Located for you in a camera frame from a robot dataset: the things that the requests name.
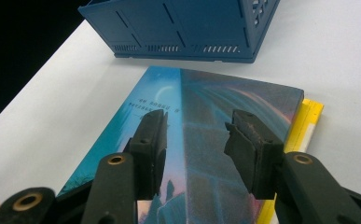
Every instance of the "table surface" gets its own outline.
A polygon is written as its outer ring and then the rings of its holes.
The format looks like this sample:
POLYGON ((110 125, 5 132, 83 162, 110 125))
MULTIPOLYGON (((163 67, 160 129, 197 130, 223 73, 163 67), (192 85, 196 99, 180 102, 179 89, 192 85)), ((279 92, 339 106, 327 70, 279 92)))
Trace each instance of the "table surface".
POLYGON ((150 65, 305 90, 325 105, 308 152, 361 193, 361 1, 283 0, 252 64, 117 59, 84 21, 0 114, 0 202, 58 192, 150 65))

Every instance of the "blue book cover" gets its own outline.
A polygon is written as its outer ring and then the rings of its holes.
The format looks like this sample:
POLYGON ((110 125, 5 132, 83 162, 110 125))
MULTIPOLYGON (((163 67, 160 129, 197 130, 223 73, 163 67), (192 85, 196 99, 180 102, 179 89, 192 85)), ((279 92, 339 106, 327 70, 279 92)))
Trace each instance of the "blue book cover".
POLYGON ((254 223, 262 202, 248 194, 224 154, 232 110, 257 115, 283 142, 303 90, 240 77, 149 67, 60 194, 94 178, 100 159, 121 152, 143 115, 168 113, 160 195, 138 202, 139 223, 254 223))

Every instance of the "yellow book edge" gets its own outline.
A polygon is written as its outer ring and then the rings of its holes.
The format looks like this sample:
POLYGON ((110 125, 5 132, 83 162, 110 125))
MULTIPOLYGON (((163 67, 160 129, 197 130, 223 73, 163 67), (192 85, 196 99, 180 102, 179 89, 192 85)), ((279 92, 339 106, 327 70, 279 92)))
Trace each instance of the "yellow book edge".
MULTIPOLYGON (((288 135, 285 144, 285 153, 290 151, 305 152, 309 142, 311 141, 314 127, 322 114, 324 105, 304 99, 293 128, 288 135)), ((261 211, 258 215, 256 224, 279 223, 277 217, 274 216, 275 200, 266 200, 262 204, 261 211)))

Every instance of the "blue basket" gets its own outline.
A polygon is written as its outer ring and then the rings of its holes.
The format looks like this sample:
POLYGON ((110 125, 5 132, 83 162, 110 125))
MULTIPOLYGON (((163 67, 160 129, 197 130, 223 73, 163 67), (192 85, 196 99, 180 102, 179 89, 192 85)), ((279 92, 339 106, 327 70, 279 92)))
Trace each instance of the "blue basket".
POLYGON ((252 63, 279 0, 92 0, 78 10, 118 58, 252 63))

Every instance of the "black background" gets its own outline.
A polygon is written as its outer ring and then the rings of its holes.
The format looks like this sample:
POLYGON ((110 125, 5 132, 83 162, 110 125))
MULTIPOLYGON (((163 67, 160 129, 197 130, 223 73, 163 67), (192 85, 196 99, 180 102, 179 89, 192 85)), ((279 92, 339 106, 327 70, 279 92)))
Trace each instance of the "black background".
POLYGON ((0 1, 0 113, 83 21, 88 0, 0 1))

